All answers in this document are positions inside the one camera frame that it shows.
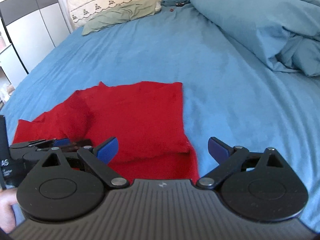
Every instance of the bed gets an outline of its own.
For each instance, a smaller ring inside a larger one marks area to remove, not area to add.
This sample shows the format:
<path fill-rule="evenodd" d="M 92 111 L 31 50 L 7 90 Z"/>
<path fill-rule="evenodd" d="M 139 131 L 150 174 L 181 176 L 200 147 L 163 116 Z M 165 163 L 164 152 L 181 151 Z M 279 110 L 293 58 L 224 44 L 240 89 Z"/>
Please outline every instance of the bed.
<path fill-rule="evenodd" d="M 211 136 L 252 152 L 275 147 L 309 192 L 302 222 L 320 232 L 319 76 L 271 71 L 191 4 L 81 32 L 55 48 L 1 110 L 10 142 L 19 119 L 31 121 L 100 81 L 182 82 L 184 128 L 200 176 L 217 166 L 207 150 Z"/>

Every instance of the small red object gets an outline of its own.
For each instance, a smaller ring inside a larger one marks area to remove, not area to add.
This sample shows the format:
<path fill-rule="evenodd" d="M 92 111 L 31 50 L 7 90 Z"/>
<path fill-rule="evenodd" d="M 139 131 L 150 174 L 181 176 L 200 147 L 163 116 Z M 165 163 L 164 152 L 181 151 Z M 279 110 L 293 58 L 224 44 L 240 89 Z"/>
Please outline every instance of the small red object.
<path fill-rule="evenodd" d="M 182 83 L 140 82 L 75 91 L 32 122 L 19 120 L 13 143 L 87 138 L 95 147 L 115 136 L 108 164 L 133 179 L 199 179 L 196 152 L 183 129 Z"/>

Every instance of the black wardrobe edge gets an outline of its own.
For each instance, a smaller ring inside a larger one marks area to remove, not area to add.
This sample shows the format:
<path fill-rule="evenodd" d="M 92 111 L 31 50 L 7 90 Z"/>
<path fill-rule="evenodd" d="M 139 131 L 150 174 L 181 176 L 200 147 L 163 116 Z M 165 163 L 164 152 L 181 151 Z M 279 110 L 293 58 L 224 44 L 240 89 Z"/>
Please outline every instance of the black wardrobe edge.
<path fill-rule="evenodd" d="M 5 34 L 7 35 L 8 40 L 9 40 L 9 42 L 11 43 L 11 46 L 13 47 L 14 51 L 16 52 L 16 55 L 17 55 L 18 59 L 20 60 L 22 66 L 23 66 L 23 68 L 24 68 L 24 70 L 26 71 L 27 74 L 29 74 L 29 71 L 26 69 L 24 63 L 22 62 L 22 60 L 21 60 L 21 58 L 20 58 L 20 56 L 19 56 L 19 54 L 18 54 L 18 52 L 17 52 L 17 50 L 16 50 L 13 42 L 12 42 L 12 40 L 11 40 L 11 37 L 10 37 L 10 35 L 9 35 L 9 33 L 8 33 L 8 30 L 7 30 L 7 26 L 4 24 L 4 20 L 3 20 L 3 17 L 2 17 L 1 10 L 0 10 L 0 19 L 1 19 L 2 25 L 3 25 L 3 27 L 4 27 Z"/>

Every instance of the human hand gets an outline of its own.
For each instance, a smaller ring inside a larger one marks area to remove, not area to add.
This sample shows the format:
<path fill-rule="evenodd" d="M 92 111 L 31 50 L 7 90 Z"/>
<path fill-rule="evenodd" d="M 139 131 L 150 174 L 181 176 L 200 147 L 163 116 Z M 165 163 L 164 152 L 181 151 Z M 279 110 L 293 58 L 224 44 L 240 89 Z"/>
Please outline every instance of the human hand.
<path fill-rule="evenodd" d="M 12 205 L 17 203 L 17 189 L 0 189 L 0 228 L 6 233 L 10 233 L 16 227 L 16 219 L 12 210 Z"/>

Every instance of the metal screw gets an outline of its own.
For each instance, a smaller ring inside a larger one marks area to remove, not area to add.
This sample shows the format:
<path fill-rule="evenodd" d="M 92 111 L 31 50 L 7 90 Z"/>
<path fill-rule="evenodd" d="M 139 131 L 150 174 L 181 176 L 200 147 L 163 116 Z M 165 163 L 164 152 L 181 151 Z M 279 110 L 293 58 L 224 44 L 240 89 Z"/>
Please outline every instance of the metal screw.
<path fill-rule="evenodd" d="M 114 178 L 111 180 L 111 184 L 114 186 L 123 186 L 127 183 L 125 178 Z"/>
<path fill-rule="evenodd" d="M 201 186 L 204 187 L 211 187 L 214 185 L 214 179 L 211 178 L 201 178 L 198 182 Z"/>

